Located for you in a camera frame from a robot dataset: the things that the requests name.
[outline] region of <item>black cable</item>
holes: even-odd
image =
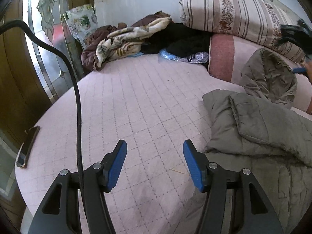
[[[77,105],[77,168],[78,168],[78,178],[79,178],[79,186],[80,186],[80,192],[82,195],[82,203],[83,207],[85,209],[85,197],[84,197],[84,184],[83,184],[83,167],[82,167],[82,149],[81,149],[81,133],[82,133],[82,114],[81,114],[81,102],[80,102],[80,95],[79,95],[79,89],[77,85],[77,80],[74,75],[74,70],[71,67],[71,63],[67,59],[67,57],[58,49],[44,43],[40,39],[38,39],[33,32],[30,30],[30,28],[27,26],[26,23],[23,21],[16,19],[9,21],[5,23],[4,25],[0,26],[0,35],[2,35],[7,30],[19,27],[21,28],[26,35],[30,38],[30,40],[34,43],[36,43],[38,46],[56,54],[59,56],[66,64],[69,74],[71,76],[71,81],[73,82],[73,88],[75,91],[76,96],[76,105]]]

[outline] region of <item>cream floral blanket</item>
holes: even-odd
[[[158,18],[146,26],[128,27],[110,33],[107,40],[102,40],[96,48],[97,66],[102,67],[105,61],[113,61],[137,54],[144,39],[165,29],[172,21],[170,17]]]

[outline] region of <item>pile of clothes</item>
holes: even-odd
[[[131,27],[119,23],[117,27],[98,28],[87,40],[82,65],[99,71],[109,61],[159,53],[165,59],[203,64],[207,68],[211,34],[176,24],[170,15],[159,11]]]

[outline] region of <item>brown blanket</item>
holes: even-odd
[[[107,38],[107,35],[116,30],[126,28],[125,23],[119,23],[118,26],[102,26],[98,28],[90,37],[88,37],[87,44],[88,47],[81,54],[81,62],[84,67],[89,70],[99,70],[100,68],[96,67],[98,63],[98,58],[96,57],[96,47],[101,40]]]

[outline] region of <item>quilted bed cover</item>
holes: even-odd
[[[215,89],[244,89],[211,77],[202,65],[168,61],[156,54],[109,62],[101,72],[83,78],[79,89],[84,169],[113,151],[119,139],[127,142],[117,186],[105,194],[116,232],[175,233],[192,200],[205,200],[192,183],[182,149],[183,142],[191,139],[203,152],[210,140],[202,96]],[[77,171],[73,89],[37,125],[41,130],[28,166],[15,169],[33,215],[58,173],[64,168]],[[80,214],[86,234],[82,207]],[[188,226],[179,234],[195,229]]]

